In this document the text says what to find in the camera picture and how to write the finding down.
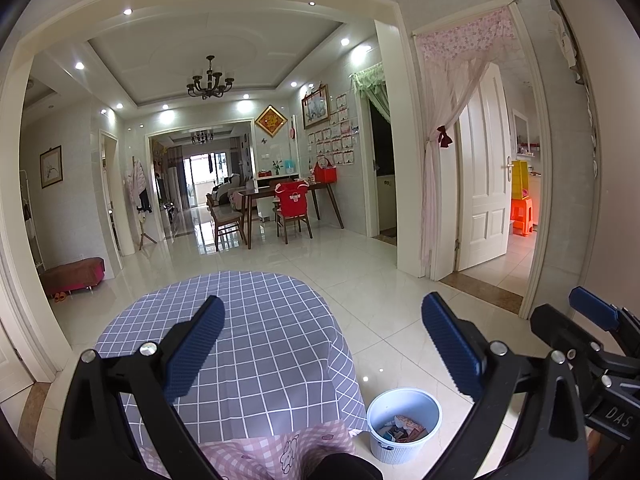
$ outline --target coat rack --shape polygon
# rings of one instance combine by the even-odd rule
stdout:
[[[136,171],[136,158],[134,156],[131,157],[131,163],[133,165],[133,169],[131,171],[131,177],[133,178],[133,175]],[[145,238],[147,238],[148,240],[151,240],[155,244],[158,243],[151,236],[145,233],[145,220],[146,220],[146,217],[144,216],[144,214],[141,215],[140,212],[138,212],[138,222],[140,222],[140,231],[142,232],[142,234],[140,235],[140,247],[138,248],[139,251],[142,250],[142,243],[145,241]]]

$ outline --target gray tablecloth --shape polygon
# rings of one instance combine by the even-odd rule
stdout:
[[[129,354],[162,339],[214,294],[225,327],[189,393],[175,403],[196,442],[295,433],[341,419],[366,428],[351,353],[324,299],[290,276],[224,271],[143,296],[114,319],[95,347]],[[133,396],[123,398],[141,447],[151,448]]]

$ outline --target orange stool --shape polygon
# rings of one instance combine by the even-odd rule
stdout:
[[[520,236],[529,236],[533,232],[533,201],[529,197],[511,199],[511,220],[513,228],[520,229]]]

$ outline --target pink curtain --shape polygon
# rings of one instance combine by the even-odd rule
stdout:
[[[488,64],[520,48],[507,7],[471,22],[429,34],[418,34],[415,45],[422,74],[426,113],[424,190],[422,193],[422,260],[430,264],[437,230],[434,167],[438,146],[452,141],[447,133],[478,87]]]

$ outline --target yellow box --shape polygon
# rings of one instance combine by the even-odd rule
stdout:
[[[529,196],[529,168],[526,160],[514,160],[511,168],[511,198],[522,200]]]

